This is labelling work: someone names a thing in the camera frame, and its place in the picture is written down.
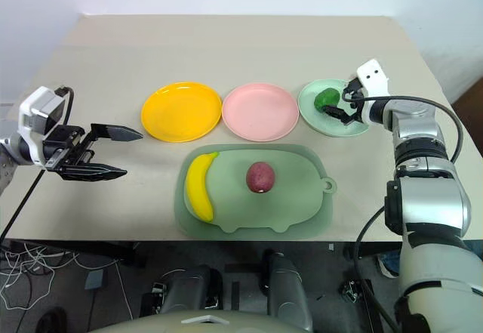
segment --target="plum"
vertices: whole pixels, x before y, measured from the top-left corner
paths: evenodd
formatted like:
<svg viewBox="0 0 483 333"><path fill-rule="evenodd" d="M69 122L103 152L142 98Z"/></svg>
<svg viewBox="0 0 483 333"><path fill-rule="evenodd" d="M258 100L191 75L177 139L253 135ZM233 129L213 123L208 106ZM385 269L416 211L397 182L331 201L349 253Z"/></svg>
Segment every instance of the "plum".
<svg viewBox="0 0 483 333"><path fill-rule="evenodd" d="M255 193L269 192L275 183L275 172L268 163L257 162L247 172L247 185Z"/></svg>

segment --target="white wall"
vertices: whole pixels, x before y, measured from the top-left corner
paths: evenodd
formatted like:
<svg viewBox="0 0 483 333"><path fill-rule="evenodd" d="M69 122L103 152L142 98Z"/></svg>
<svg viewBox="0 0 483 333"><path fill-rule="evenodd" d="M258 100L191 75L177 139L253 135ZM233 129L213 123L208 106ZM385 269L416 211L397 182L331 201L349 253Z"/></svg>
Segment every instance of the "white wall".
<svg viewBox="0 0 483 333"><path fill-rule="evenodd" d="M449 101L483 75L483 0L0 0L2 103L29 84L81 13L388 15Z"/></svg>

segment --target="yellow banana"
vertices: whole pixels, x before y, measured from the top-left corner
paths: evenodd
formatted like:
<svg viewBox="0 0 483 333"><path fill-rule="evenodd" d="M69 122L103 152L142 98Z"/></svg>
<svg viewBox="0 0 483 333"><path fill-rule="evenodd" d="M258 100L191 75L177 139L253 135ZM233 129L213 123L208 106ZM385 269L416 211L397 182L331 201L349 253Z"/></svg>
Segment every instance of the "yellow banana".
<svg viewBox="0 0 483 333"><path fill-rule="evenodd" d="M205 222L211 222L214 216L213 206L206 190L206 173L218 155L218 152L213 152L197 156L191 162L186 174L186 192L189 203L199 219Z"/></svg>

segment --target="pink plate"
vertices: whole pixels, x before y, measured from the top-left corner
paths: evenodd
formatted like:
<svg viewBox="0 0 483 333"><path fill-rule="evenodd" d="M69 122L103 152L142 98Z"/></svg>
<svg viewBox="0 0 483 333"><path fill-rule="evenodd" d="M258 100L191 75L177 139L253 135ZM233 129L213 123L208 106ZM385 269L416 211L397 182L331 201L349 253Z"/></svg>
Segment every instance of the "pink plate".
<svg viewBox="0 0 483 333"><path fill-rule="evenodd" d="M295 99L277 85L238 86L223 101L223 121L238 136L255 142L284 137L299 119Z"/></svg>

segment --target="beige table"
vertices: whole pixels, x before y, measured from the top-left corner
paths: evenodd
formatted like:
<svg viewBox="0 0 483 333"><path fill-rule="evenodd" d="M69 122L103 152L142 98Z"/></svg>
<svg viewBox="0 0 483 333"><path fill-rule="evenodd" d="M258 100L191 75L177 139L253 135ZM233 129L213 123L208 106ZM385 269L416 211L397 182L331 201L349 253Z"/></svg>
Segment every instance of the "beige table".
<svg viewBox="0 0 483 333"><path fill-rule="evenodd" d="M163 85L197 81L222 97L247 82L271 82L295 97L314 79L350 79L375 57L389 77L393 95L428 97L448 105L441 87L417 49L385 17L99 16L82 18L39 71L26 91L39 85L74 88L70 124L127 125L142 131L140 111ZM455 128L439 116L454 150ZM61 180L46 174L13 226L19 239L178 240L175 181L186 155L207 144L247 143L221 122L190 143L164 143L149 135L133 143L98 141L96 162L128 170L117 180L96 183ZM331 226L313 240L354 241L383 204L394 168L392 135L371 127L358 137L332 138L300 118L276 143L313 149L338 183ZM457 170L472 202L466 238L483 238L483 164L465 133ZM21 167L0 198L2 225L38 173ZM380 218L367 240L398 241Z"/></svg>

